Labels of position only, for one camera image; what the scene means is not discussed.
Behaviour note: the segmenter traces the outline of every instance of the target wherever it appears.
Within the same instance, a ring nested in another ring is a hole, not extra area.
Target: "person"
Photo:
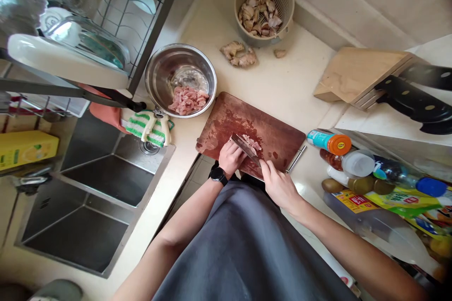
[[[224,145],[219,167],[153,239],[113,301],[356,300],[276,205],[313,232],[375,300],[427,299],[397,263],[305,201],[271,161],[260,164],[272,201],[230,180],[245,158],[234,142]]]

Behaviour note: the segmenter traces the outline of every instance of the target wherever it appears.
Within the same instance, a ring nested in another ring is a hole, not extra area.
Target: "orange cloth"
[[[99,96],[103,96],[110,99],[108,96],[99,92],[97,89],[91,86],[80,83],[79,86],[93,94],[97,94]],[[92,102],[89,105],[89,111],[99,120],[116,127],[125,134],[131,134],[128,131],[126,131],[126,129],[123,126],[121,126],[121,108],[105,106],[99,103]]]

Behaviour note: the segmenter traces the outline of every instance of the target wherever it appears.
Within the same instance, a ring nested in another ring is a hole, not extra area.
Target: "orange bottle cap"
[[[352,148],[352,141],[346,135],[336,134],[328,140],[328,151],[335,155],[345,155]]]

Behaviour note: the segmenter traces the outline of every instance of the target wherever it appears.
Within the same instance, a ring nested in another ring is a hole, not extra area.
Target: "sink basin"
[[[61,171],[28,206],[16,246],[107,278],[175,148],[154,148],[86,111]]]

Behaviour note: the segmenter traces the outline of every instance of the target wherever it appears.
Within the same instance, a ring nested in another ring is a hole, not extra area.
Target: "wooden knife block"
[[[343,100],[367,111],[384,94],[374,86],[414,63],[428,64],[409,52],[343,47],[325,69],[314,96],[327,102]]]

